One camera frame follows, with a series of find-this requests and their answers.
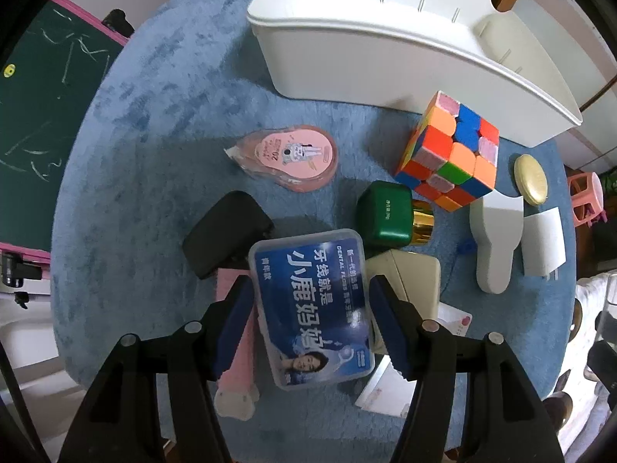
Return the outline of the colourful rubik's cube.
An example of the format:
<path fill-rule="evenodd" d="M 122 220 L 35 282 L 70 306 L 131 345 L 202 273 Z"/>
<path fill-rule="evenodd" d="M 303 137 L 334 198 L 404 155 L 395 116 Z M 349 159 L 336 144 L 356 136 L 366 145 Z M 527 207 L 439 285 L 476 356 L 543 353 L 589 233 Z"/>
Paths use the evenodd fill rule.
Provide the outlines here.
<path fill-rule="evenodd" d="M 453 212 L 495 190 L 499 130 L 437 91 L 411 133 L 394 180 Z"/>

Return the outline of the gold round compact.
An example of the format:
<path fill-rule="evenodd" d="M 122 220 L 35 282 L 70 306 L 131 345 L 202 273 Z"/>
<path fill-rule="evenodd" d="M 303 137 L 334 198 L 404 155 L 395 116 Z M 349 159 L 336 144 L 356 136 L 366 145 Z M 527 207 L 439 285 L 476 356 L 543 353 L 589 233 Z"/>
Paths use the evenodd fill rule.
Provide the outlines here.
<path fill-rule="evenodd" d="M 529 154 L 517 157 L 514 162 L 514 179 L 524 200 L 539 206 L 548 198 L 548 180 L 542 165 Z"/>

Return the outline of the white compact camera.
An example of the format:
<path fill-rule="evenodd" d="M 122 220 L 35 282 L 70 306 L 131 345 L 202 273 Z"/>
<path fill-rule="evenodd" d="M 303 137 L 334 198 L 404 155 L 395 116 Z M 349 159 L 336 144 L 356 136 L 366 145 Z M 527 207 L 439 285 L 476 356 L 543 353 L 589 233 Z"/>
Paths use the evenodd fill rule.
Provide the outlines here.
<path fill-rule="evenodd" d="M 466 311 L 439 303 L 437 322 L 454 336 L 465 336 L 473 316 Z M 396 371 L 388 355 L 383 355 L 354 405 L 362 411 L 406 418 L 416 388 Z"/>

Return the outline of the blue dental floss box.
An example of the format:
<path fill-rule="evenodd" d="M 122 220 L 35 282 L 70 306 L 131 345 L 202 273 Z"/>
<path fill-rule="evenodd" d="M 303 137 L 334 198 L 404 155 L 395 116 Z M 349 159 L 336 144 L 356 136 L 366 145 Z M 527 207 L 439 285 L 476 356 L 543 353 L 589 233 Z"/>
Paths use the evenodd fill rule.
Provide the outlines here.
<path fill-rule="evenodd" d="M 317 388 L 372 372 L 374 332 L 359 233 L 261 240 L 248 261 L 278 388 Z"/>

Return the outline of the black charger case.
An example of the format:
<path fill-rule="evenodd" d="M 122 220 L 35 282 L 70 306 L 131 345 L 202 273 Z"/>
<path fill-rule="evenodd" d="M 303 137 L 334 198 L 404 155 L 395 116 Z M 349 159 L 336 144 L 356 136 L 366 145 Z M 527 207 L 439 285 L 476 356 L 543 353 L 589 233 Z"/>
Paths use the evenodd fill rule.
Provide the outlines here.
<path fill-rule="evenodd" d="M 248 267 L 251 247 L 273 232 L 270 216 L 245 191 L 234 190 L 217 201 L 187 234 L 182 251 L 199 279 L 220 268 Z"/>

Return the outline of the beige geometric box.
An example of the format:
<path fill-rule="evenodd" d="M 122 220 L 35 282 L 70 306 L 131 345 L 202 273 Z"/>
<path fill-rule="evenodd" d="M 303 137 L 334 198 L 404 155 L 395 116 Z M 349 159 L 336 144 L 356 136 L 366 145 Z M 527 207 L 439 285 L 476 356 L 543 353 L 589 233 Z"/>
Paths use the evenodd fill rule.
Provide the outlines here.
<path fill-rule="evenodd" d="M 424 319 L 437 317 L 441 267 L 436 257 L 388 250 L 366 260 L 367 281 L 384 275 L 401 301 L 412 303 Z"/>

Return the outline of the green perfume bottle gold cap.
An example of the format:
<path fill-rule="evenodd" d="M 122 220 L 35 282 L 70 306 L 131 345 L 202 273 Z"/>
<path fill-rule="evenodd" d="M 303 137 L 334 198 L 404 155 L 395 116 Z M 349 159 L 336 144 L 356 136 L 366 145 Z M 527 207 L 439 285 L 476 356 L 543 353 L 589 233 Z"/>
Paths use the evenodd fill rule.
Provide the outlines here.
<path fill-rule="evenodd" d="M 356 229 L 372 248 L 403 249 L 430 242 L 435 225 L 428 202 L 405 185 L 372 182 L 357 200 Z"/>

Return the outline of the pink correction tape dispenser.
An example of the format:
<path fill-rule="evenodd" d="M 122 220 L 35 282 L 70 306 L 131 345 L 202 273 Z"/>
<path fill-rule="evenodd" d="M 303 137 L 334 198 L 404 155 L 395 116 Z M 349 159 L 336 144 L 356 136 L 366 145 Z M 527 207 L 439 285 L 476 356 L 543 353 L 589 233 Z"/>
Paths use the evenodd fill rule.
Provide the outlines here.
<path fill-rule="evenodd" d="M 225 153 L 247 174 L 295 193 L 309 193 L 329 184 L 339 163 L 332 136 L 306 124 L 252 132 Z"/>

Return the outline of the pink plastic stool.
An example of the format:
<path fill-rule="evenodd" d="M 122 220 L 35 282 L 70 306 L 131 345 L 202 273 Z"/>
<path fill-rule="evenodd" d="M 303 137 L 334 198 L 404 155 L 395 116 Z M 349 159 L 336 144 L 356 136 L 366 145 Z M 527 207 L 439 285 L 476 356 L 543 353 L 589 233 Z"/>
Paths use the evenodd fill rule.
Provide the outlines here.
<path fill-rule="evenodd" d="M 604 213 L 604 191 L 596 172 L 581 172 L 568 178 L 574 227 L 592 226 Z"/>

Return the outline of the white power adapter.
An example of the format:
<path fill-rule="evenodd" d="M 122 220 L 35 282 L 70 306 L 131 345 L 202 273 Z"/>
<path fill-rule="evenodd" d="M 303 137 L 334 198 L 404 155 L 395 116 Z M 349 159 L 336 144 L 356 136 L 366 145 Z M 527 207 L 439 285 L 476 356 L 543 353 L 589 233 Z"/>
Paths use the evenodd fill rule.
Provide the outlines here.
<path fill-rule="evenodd" d="M 521 249 L 525 276 L 549 278 L 566 262 L 564 232 L 557 207 L 525 216 Z"/>

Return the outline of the green chalkboard pink frame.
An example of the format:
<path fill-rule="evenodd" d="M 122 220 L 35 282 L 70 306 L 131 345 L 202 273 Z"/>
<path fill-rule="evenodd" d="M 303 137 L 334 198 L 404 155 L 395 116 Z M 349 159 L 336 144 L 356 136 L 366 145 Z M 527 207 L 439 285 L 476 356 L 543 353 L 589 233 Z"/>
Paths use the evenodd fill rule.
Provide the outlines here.
<path fill-rule="evenodd" d="M 49 0 L 1 68 L 1 241 L 48 252 L 67 160 L 126 39 L 71 0 Z"/>

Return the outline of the white patterned bedding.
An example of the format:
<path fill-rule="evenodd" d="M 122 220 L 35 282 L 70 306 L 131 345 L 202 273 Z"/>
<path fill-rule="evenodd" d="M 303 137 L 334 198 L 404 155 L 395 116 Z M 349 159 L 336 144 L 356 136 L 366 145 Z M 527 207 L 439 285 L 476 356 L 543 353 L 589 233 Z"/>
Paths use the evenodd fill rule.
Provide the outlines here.
<path fill-rule="evenodd" d="M 576 282 L 575 311 L 553 391 L 550 407 L 557 409 L 557 439 L 567 462 L 576 461 L 597 437 L 610 417 L 609 392 L 588 368 L 588 354 L 605 332 L 616 339 L 616 273 L 602 273 Z"/>

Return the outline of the blue plush table cloth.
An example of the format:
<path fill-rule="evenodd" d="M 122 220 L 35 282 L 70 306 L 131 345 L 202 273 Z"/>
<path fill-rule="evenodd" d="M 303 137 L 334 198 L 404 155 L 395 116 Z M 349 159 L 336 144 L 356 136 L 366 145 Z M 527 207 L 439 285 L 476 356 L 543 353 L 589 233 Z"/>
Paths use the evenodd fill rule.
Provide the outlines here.
<path fill-rule="evenodd" d="M 167 336 L 203 316 L 214 280 L 200 280 L 181 245 L 222 196 L 251 194 L 280 236 L 354 227 L 368 184 L 391 180 L 419 115 L 279 96 L 247 19 L 251 0 L 172 0 L 140 26 L 107 73 L 85 116 L 57 199 L 51 250 L 56 346 L 65 369 L 88 388 L 125 332 Z M 259 128 L 307 123 L 340 151 L 334 181 L 293 193 L 245 174 L 224 149 Z M 473 315 L 468 336 L 499 331 L 540 397 L 553 390 L 570 333 L 576 268 L 557 280 L 514 279 L 483 294 L 467 209 L 435 210 L 435 231 L 418 250 L 438 257 L 442 299 Z M 246 422 L 221 419 L 241 462 L 388 462 L 404 420 L 354 406 L 353 382 L 285 392 L 275 386 L 257 333 L 260 390 Z"/>

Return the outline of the white plastic storage bin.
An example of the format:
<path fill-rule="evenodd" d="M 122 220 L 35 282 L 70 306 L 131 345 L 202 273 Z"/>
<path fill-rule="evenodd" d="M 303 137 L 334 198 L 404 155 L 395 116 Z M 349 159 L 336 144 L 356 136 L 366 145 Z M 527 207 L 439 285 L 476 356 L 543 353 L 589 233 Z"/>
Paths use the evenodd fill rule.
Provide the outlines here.
<path fill-rule="evenodd" d="M 535 35 L 491 0 L 252 0 L 247 18 L 289 98 L 417 113 L 443 92 L 527 147 L 583 121 Z"/>

